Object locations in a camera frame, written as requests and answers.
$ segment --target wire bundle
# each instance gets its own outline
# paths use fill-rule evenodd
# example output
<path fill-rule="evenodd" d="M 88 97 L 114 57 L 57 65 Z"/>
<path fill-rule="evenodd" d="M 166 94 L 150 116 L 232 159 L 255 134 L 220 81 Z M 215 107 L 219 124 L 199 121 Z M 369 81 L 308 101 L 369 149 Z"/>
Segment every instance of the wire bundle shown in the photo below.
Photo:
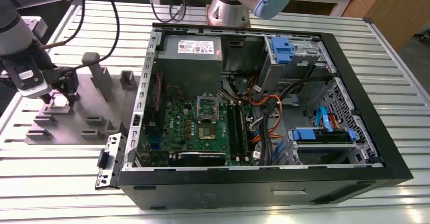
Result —
<path fill-rule="evenodd" d="M 309 77 L 305 79 L 301 79 L 292 84 L 288 85 L 288 87 L 281 91 L 279 95 L 279 102 L 284 99 L 284 97 L 293 92 L 303 84 L 305 84 L 309 81 L 328 81 L 332 79 L 332 76 L 323 76 L 323 77 Z M 261 141 L 261 157 L 259 164 L 260 165 L 269 165 L 271 164 L 271 157 L 272 157 L 272 147 L 271 147 L 271 129 L 268 129 L 268 118 L 269 115 L 276 107 L 276 102 L 272 102 L 267 112 L 263 115 L 263 120 L 259 126 L 259 132 L 260 132 L 260 141 Z"/>
<path fill-rule="evenodd" d="M 154 107 L 153 107 L 153 110 L 152 110 L 152 115 L 150 115 L 149 122 L 146 124 L 144 124 L 144 127 L 149 126 L 150 122 L 153 121 L 154 112 L 156 112 L 156 109 L 158 107 L 158 102 L 160 102 L 160 95 L 161 95 L 161 78 L 160 78 L 160 74 L 157 74 L 157 73 L 156 73 L 156 80 L 157 80 L 157 83 L 158 83 L 158 87 L 157 87 L 157 94 L 156 94 L 156 100 L 154 100 Z"/>
<path fill-rule="evenodd" d="M 182 21 L 182 19 L 185 17 L 185 13 L 187 13 L 187 0 L 181 0 L 181 1 L 182 1 L 182 14 L 180 15 L 180 18 L 176 19 L 176 16 L 178 15 L 178 13 L 181 11 L 181 5 L 178 5 L 177 10 L 176 10 L 176 13 L 172 14 L 173 4 L 170 4 L 169 7 L 168 7 L 169 19 L 168 20 L 162 20 L 162 19 L 158 18 L 157 14 L 154 12 L 154 7 L 153 7 L 152 0 L 149 0 L 149 4 L 150 4 L 150 8 L 152 8 L 152 13 L 153 13 L 153 16 L 157 19 L 157 21 L 160 21 L 161 23 L 169 23 L 172 20 L 176 20 L 178 22 Z"/>

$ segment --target robotic arm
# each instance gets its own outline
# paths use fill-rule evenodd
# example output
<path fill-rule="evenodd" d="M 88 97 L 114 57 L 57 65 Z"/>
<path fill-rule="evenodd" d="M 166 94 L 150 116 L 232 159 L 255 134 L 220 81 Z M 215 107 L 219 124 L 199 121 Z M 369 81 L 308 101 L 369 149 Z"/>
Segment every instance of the robotic arm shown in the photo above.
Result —
<path fill-rule="evenodd" d="M 56 66 L 24 23 L 17 9 L 58 0 L 0 0 L 0 73 L 8 73 L 24 97 L 45 96 L 52 88 L 42 71 Z"/>
<path fill-rule="evenodd" d="M 216 26 L 247 27 L 249 13 L 260 19 L 271 19 L 285 7 L 289 0 L 212 0 L 208 22 Z"/>

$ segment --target gray 3d-printed holder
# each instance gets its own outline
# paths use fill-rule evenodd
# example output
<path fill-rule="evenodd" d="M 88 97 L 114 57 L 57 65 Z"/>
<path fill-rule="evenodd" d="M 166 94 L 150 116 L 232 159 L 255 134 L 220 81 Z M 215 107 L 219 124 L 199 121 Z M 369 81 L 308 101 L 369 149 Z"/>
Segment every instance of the gray 3d-printed holder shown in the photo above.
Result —
<path fill-rule="evenodd" d="M 126 86 L 133 86 L 133 81 L 138 80 L 129 71 L 110 76 L 108 101 L 104 100 L 100 87 L 93 85 L 94 76 L 89 75 L 77 76 L 78 98 L 72 106 L 64 102 L 62 95 L 53 92 L 53 100 L 38 111 L 25 143 L 104 145 L 109 135 L 126 134 L 137 88 L 125 87 L 124 90 L 124 76 L 129 79 Z"/>

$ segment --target slotted aluminum surface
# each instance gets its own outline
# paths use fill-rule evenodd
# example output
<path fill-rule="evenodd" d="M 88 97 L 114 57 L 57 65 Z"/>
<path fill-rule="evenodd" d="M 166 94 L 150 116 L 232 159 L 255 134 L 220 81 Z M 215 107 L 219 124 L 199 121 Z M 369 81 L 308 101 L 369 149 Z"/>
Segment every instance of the slotted aluminum surface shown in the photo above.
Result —
<path fill-rule="evenodd" d="M 110 74 L 140 74 L 154 22 L 150 7 L 117 3 L 121 40 L 101 63 Z M 76 29 L 80 7 L 72 6 L 52 42 Z M 166 18 L 168 7 L 156 7 Z M 102 56 L 114 37 L 112 7 L 86 2 L 84 25 L 66 46 L 50 50 L 57 65 L 78 65 L 81 55 Z M 184 23 L 204 24 L 205 9 L 189 8 Z M 14 97 L 0 119 L 0 220 L 46 223 L 428 223 L 430 222 L 430 108 L 428 97 L 392 53 L 376 29 L 360 19 L 280 14 L 272 20 L 251 17 L 253 28 L 332 33 L 403 154 L 414 179 L 337 204 L 141 211 L 117 191 L 93 190 L 97 145 L 25 145 L 29 124 L 41 101 Z"/>

